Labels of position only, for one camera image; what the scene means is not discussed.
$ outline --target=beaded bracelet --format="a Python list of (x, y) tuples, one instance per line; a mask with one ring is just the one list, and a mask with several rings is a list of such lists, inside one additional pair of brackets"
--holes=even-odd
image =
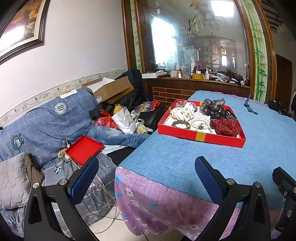
[(197, 127), (196, 127), (196, 131), (197, 130), (202, 130), (202, 129), (209, 129), (210, 133), (212, 134), (212, 129), (211, 127), (206, 123), (206, 122), (203, 122), (203, 123), (200, 123)]
[[(194, 124), (194, 122), (196, 121), (202, 121), (203, 123), (199, 124), (198, 126), (196, 126)], [(210, 122), (206, 119), (203, 119), (203, 118), (194, 118), (191, 122), (190, 122), (190, 125), (196, 129), (196, 131), (199, 129), (199, 130), (202, 130), (202, 129), (209, 129), (210, 133), (212, 133), (212, 129), (210, 127)]]
[(177, 127), (176, 125), (178, 125), (178, 124), (184, 124), (184, 125), (186, 125), (186, 129), (187, 130), (190, 130), (190, 124), (187, 122), (187, 121), (185, 121), (185, 120), (177, 120), (177, 121), (174, 121), (173, 123), (172, 123), (172, 126), (173, 127)]

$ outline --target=metal bolt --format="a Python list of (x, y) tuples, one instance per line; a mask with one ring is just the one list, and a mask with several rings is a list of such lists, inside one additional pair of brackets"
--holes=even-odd
[(67, 179), (62, 179), (59, 181), (60, 185), (65, 185), (67, 183)]
[(235, 182), (234, 182), (233, 179), (229, 178), (229, 179), (227, 179), (227, 183), (228, 183), (229, 185), (233, 185)]
[(39, 187), (39, 183), (34, 183), (33, 188), (37, 188), (37, 187)]
[(255, 186), (258, 187), (258, 188), (260, 188), (262, 185), (261, 185), (260, 182), (255, 182)]
[(292, 216), (292, 210), (289, 210), (289, 211), (287, 212), (287, 216), (288, 216), (288, 218)]

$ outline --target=blue plaid sofa cover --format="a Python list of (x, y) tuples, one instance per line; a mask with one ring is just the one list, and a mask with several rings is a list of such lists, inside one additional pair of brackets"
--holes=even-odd
[(4, 127), (0, 131), (0, 161), (30, 152), (43, 167), (57, 157), (63, 138), (71, 142), (80, 138), (91, 125), (89, 111), (97, 103), (87, 90), (77, 91), (64, 99), (57, 97)]

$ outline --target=brown cloth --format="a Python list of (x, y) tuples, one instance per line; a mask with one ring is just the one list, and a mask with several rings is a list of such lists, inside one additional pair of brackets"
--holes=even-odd
[(211, 121), (210, 127), (216, 130), (217, 135), (221, 136), (236, 137), (239, 133), (236, 123), (224, 118)]
[(27, 176), (30, 182), (30, 187), (32, 189), (33, 184), (34, 183), (39, 183), (41, 184), (43, 181), (43, 176), (40, 173), (40, 171), (38, 169), (40, 169), (38, 167), (37, 164), (34, 165), (34, 159), (33, 159), (33, 155), (31, 153), (26, 153), (25, 154), (25, 167), (26, 167), (26, 171), (27, 171)]

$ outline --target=red box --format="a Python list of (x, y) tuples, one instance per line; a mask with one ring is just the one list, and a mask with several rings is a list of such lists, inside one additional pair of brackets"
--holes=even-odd
[[(171, 105), (171, 107), (166, 111), (166, 113), (158, 123), (159, 134), (189, 139), (193, 141), (201, 141), (201, 142), (213, 143), (218, 145), (224, 145), (224, 146), (232, 146), (232, 147), (239, 147), (239, 148), (242, 148), (244, 146), (246, 142), (246, 136), (244, 135), (244, 131), (242, 130), (242, 127), (237, 119), (235, 119), (235, 122), (237, 124), (237, 129), (238, 129), (240, 138), (221, 136), (216, 134), (186, 130), (178, 127), (164, 125), (167, 118), (170, 116), (171, 110), (175, 108), (177, 101), (184, 101), (184, 100), (176, 100)], [(197, 106), (201, 106), (202, 104), (202, 102), (199, 102), (199, 101), (190, 101), (190, 102), (195, 103)], [(225, 110), (228, 109), (234, 115), (234, 112), (229, 106), (224, 106), (224, 109)]]
[(104, 149), (104, 145), (87, 136), (80, 137), (66, 153), (73, 161), (83, 165), (90, 156), (97, 156)]

